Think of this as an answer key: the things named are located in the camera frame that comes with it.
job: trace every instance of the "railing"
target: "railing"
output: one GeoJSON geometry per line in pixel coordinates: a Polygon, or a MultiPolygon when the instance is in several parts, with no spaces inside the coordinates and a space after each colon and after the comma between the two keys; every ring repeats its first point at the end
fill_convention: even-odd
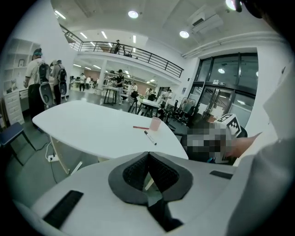
{"type": "Polygon", "coordinates": [[[133,46],[120,44],[119,50],[116,49],[116,44],[114,42],[103,42],[103,41],[93,41],[93,42],[83,42],[76,35],[68,31],[62,25],[61,29],[65,33],[65,37],[69,42],[71,48],[80,52],[101,52],[101,53],[115,53],[117,55],[122,55],[125,57],[134,58],[139,61],[146,62],[158,68],[161,68],[177,77],[181,76],[183,68],[178,65],[162,58],[154,53],[150,53],[140,48],[133,46]]]}

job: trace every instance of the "person wearing backpack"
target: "person wearing backpack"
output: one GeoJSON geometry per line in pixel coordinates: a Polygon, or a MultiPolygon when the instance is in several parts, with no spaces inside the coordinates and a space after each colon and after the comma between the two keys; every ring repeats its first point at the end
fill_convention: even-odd
{"type": "Polygon", "coordinates": [[[56,104],[59,105],[61,101],[61,94],[59,90],[59,82],[65,79],[65,68],[61,63],[61,60],[53,61],[53,70],[51,76],[54,78],[53,91],[56,104]]]}
{"type": "Polygon", "coordinates": [[[42,49],[38,48],[34,51],[32,61],[28,64],[26,73],[24,87],[28,88],[28,97],[29,97],[29,112],[31,119],[34,116],[44,111],[44,103],[42,101],[39,87],[40,87],[40,76],[38,73],[38,68],[40,64],[45,63],[41,58],[42,49]]]}

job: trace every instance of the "gray floor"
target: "gray floor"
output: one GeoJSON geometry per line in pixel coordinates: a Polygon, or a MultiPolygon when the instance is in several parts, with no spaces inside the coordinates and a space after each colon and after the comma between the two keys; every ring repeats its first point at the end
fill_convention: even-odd
{"type": "MultiPolygon", "coordinates": [[[[123,101],[122,105],[106,105],[103,104],[103,95],[104,94],[92,94],[92,91],[79,92],[70,90],[68,101],[86,99],[87,102],[90,103],[111,107],[123,112],[128,111],[130,105],[127,101],[123,101]]],[[[177,121],[171,121],[170,124],[176,127],[176,131],[179,133],[186,130],[185,125],[177,121]]],[[[36,149],[43,148],[35,152],[22,136],[14,140],[12,142],[12,147],[18,154],[18,158],[25,165],[22,167],[13,157],[11,157],[6,169],[6,179],[13,199],[31,207],[42,194],[56,184],[55,180],[60,182],[68,175],[66,175],[59,162],[53,162],[51,166],[45,159],[47,145],[50,142],[48,135],[36,130],[28,116],[25,117],[25,124],[23,124],[23,127],[34,147],[36,149]]],[[[77,151],[65,144],[61,145],[61,152],[64,162],[70,168],[70,171],[73,171],[80,161],[83,162],[81,168],[98,162],[97,157],[77,151]]],[[[49,145],[47,156],[51,154],[53,154],[53,148],[49,145]]],[[[151,201],[155,201],[159,197],[159,194],[151,194],[151,198],[153,198],[153,196],[154,200],[151,201]]]]}

